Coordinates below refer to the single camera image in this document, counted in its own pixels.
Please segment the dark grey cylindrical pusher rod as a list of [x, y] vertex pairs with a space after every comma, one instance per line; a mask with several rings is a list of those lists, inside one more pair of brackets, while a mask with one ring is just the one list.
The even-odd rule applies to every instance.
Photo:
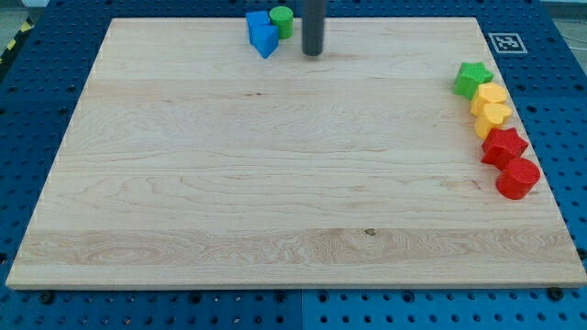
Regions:
[[326, 0], [304, 0], [302, 3], [302, 51], [315, 57], [323, 52]]

